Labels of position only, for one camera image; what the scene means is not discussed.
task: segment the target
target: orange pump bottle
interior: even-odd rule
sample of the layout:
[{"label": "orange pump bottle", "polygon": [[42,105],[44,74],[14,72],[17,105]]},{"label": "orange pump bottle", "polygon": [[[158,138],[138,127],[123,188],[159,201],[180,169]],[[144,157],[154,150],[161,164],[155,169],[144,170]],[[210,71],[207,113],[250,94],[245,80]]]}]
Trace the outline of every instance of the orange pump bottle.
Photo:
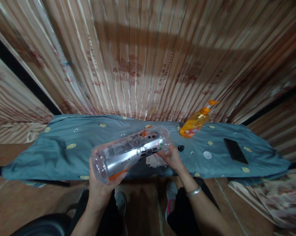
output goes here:
[{"label": "orange pump bottle", "polygon": [[200,128],[209,121],[210,108],[219,103],[214,100],[209,100],[209,105],[203,107],[200,111],[194,113],[191,118],[185,123],[185,125],[180,130],[180,135],[184,138],[192,138]]}]

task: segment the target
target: leg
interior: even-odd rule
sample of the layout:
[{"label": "leg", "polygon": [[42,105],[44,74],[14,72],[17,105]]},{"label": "leg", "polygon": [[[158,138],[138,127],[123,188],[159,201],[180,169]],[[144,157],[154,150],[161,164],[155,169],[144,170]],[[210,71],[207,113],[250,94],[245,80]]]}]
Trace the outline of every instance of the leg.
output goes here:
[{"label": "leg", "polygon": [[[194,180],[199,186],[201,186],[202,191],[219,209],[203,179],[194,177]],[[184,188],[178,190],[174,210],[167,217],[167,222],[177,235],[201,235]]]},{"label": "leg", "polygon": [[[116,201],[114,197],[115,191],[112,191],[109,204],[104,210],[99,230],[97,235],[121,235],[123,230],[122,216],[119,214]],[[78,208],[73,217],[72,223],[69,230],[66,232],[65,236],[70,236],[73,232],[76,224],[81,218],[82,214],[85,212],[89,198],[89,190],[85,190],[78,202]]]}]

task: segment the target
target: smartphone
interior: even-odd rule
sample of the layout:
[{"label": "smartphone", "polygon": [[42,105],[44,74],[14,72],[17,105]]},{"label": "smartphone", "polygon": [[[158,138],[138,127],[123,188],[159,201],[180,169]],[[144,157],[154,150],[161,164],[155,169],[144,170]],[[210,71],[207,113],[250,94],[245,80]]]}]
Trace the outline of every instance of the smartphone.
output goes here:
[{"label": "smartphone", "polygon": [[248,162],[245,159],[245,156],[243,155],[239,147],[239,144],[236,141],[233,141],[231,139],[223,139],[223,140],[228,148],[231,158],[236,162],[240,162],[248,165]]}]

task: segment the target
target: shoe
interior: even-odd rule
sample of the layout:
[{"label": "shoe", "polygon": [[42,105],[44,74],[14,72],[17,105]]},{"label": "shoe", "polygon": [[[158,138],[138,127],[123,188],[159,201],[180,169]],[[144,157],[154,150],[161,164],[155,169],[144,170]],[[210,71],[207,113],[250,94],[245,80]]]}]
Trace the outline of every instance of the shoe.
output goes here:
[{"label": "shoe", "polygon": [[122,235],[128,236],[126,222],[125,222],[125,212],[126,212],[126,206],[127,206],[127,199],[126,199],[125,193],[118,192],[118,193],[115,194],[114,197],[115,197],[115,200],[116,200],[116,206],[117,206],[118,212],[123,217],[123,228],[124,228],[124,230],[123,230]]},{"label": "shoe", "polygon": [[175,201],[175,198],[177,196],[178,193],[178,188],[175,185],[175,183],[173,181],[169,181],[167,184],[167,199],[168,199],[168,204],[167,204],[167,208],[165,209],[165,220],[167,220],[169,214],[170,214],[170,203],[171,201]]}]

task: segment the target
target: blue blanket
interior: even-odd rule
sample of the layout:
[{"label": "blue blanket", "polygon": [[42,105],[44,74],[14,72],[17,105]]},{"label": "blue blanket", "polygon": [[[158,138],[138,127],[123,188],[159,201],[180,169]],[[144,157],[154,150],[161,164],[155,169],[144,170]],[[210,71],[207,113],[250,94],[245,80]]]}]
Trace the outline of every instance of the blue blanket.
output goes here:
[{"label": "blue blanket", "polygon": [[[141,121],[122,116],[59,115],[55,116],[35,143],[9,165],[3,167],[6,179],[78,180],[89,175],[91,149],[99,144],[122,138],[147,125],[166,127],[174,145],[184,145],[179,152],[192,175],[213,177],[259,177],[285,173],[290,162],[281,157],[265,140],[243,125],[205,124],[193,138],[179,134],[179,122]],[[231,159],[224,138],[238,142],[249,165]],[[204,157],[204,151],[212,158]],[[170,167],[152,168],[144,160],[128,171],[126,178],[169,176]]]}]

